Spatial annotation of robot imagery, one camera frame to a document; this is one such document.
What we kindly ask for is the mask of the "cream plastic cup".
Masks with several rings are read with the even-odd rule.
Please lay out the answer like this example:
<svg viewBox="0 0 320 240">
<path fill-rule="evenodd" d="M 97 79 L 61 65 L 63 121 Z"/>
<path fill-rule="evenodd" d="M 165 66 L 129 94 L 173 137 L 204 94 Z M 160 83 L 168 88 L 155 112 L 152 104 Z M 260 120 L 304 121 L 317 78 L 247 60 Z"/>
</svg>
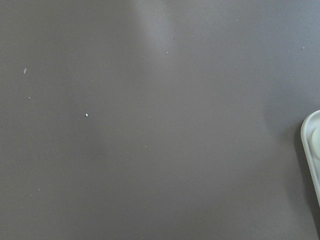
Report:
<svg viewBox="0 0 320 240">
<path fill-rule="evenodd" d="M 311 136 L 311 148 L 313 155 L 320 158 L 320 127 L 316 127 Z"/>
</svg>

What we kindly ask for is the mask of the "beige rabbit tray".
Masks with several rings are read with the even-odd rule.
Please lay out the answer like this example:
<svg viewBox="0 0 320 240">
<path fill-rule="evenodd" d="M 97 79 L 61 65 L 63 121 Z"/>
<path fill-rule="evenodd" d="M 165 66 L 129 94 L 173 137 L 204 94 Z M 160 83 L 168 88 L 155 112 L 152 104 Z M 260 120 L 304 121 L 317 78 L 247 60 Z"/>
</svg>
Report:
<svg viewBox="0 0 320 240">
<path fill-rule="evenodd" d="M 320 159 L 313 155 L 311 137 L 314 129 L 320 127 L 320 111 L 317 110 L 305 118 L 300 129 L 300 137 L 312 178 L 315 194 L 320 203 Z"/>
</svg>

